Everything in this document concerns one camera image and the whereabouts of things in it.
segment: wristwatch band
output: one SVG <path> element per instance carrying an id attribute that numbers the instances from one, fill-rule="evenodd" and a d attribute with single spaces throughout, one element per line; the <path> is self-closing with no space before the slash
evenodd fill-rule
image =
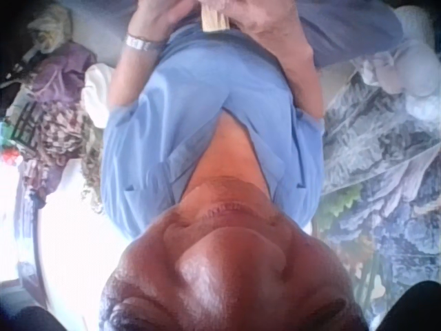
<path id="1" fill-rule="evenodd" d="M 167 44 L 166 41 L 148 41 L 141 38 L 136 38 L 128 34 L 125 37 L 125 44 L 131 48 L 134 48 L 135 50 L 155 50 L 161 52 L 165 45 Z"/>

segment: nose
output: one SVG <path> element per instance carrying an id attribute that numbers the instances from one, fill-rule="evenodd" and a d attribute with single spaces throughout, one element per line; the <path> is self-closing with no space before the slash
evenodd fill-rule
<path id="1" fill-rule="evenodd" d="M 221 228 L 187 250 L 177 263 L 192 296 L 206 309 L 272 302 L 281 289 L 282 250 L 247 228 Z"/>

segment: light blue scrubs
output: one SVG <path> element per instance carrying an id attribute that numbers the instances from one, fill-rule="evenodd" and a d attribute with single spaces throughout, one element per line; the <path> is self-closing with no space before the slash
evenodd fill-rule
<path id="1" fill-rule="evenodd" d="M 222 111 L 248 131 L 272 201 L 300 227 L 323 183 L 323 122 L 294 107 L 277 60 L 239 31 L 186 26 L 170 39 L 133 105 L 115 110 L 104 136 L 105 211 L 135 238 L 177 204 Z"/>

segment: purple cloth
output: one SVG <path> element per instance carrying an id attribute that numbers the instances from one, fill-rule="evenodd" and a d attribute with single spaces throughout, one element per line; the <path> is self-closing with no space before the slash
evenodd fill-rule
<path id="1" fill-rule="evenodd" d="M 95 63 L 95 55 L 82 45 L 70 42 L 61 46 L 37 69 L 32 84 L 36 101 L 80 101 L 85 71 Z"/>

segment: man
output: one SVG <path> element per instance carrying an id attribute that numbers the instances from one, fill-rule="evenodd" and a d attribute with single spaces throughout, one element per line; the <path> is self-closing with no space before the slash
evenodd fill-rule
<path id="1" fill-rule="evenodd" d="M 400 24 L 377 1 L 207 2 L 238 29 L 184 24 L 194 0 L 140 0 L 128 27 L 102 196 L 134 241 L 101 329 L 366 330 L 338 258 L 301 230 L 323 180 L 316 66 L 394 47 Z"/>

